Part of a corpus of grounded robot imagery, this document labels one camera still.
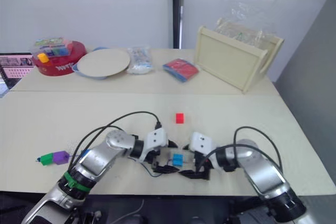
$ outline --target plastic bag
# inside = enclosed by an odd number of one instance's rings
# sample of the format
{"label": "plastic bag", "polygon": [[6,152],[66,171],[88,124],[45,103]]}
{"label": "plastic bag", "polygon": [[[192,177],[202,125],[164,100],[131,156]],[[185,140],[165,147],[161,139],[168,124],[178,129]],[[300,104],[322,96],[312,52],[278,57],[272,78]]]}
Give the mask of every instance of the plastic bag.
{"label": "plastic bag", "polygon": [[227,6],[224,17],[217,21],[216,32],[257,48],[274,36],[274,23],[262,9],[242,2]]}
{"label": "plastic bag", "polygon": [[186,82],[198,73],[198,69],[193,64],[183,59],[172,60],[163,65],[163,69],[182,82]]}
{"label": "plastic bag", "polygon": [[131,62],[127,69],[130,74],[145,74],[153,70],[152,57],[147,47],[132,47],[127,49]]}

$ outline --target red cube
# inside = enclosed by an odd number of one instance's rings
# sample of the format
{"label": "red cube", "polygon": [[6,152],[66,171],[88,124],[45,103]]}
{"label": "red cube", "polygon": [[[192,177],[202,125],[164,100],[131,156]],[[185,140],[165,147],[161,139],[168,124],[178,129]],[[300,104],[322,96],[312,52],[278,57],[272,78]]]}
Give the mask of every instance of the red cube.
{"label": "red cube", "polygon": [[184,123],[184,114],[183,113],[176,113],[176,123],[178,123],[178,124]]}

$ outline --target red container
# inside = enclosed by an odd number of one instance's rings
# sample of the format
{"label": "red container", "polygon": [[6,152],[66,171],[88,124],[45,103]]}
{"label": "red container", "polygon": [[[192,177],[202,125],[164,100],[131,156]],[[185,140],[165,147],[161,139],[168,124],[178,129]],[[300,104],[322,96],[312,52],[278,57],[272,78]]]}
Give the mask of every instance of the red container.
{"label": "red container", "polygon": [[73,73],[72,66],[86,54],[86,49],[85,46],[78,41],[73,41],[72,44],[73,48],[70,55],[49,58],[47,63],[42,63],[39,59],[32,57],[38,71],[46,76],[63,76]]}

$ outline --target gray wall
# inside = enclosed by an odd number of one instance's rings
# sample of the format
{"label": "gray wall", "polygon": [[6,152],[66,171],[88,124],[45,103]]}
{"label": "gray wall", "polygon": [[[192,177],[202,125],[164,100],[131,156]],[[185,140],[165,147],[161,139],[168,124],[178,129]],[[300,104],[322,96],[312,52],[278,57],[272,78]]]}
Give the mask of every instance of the gray wall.
{"label": "gray wall", "polygon": [[[326,1],[276,87],[336,183],[336,0]],[[335,195],[306,203],[319,223],[334,223]]]}

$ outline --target green block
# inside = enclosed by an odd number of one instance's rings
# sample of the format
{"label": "green block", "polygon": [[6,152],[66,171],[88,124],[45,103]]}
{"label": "green block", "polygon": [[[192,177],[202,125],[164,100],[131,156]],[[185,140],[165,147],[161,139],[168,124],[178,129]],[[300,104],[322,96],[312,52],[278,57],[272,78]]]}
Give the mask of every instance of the green block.
{"label": "green block", "polygon": [[52,164],[53,163],[53,159],[52,159],[53,157],[52,156],[53,156],[52,153],[49,153],[47,155],[41,156],[41,158],[40,158],[41,163],[43,165],[50,165],[50,164]]}

